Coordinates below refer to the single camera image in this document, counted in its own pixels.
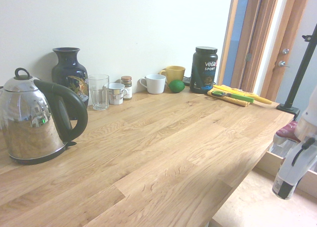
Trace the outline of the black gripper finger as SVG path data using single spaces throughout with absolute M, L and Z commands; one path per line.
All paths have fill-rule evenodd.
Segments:
M 283 200 L 288 200 L 292 196 L 294 191 L 294 186 L 289 183 L 282 181 L 282 185 L 278 191 L 277 196 Z

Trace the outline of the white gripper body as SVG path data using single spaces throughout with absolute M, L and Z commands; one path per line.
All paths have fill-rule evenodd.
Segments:
M 316 161 L 317 137 L 306 137 L 286 155 L 276 177 L 276 187 L 280 188 L 282 181 L 294 186 Z

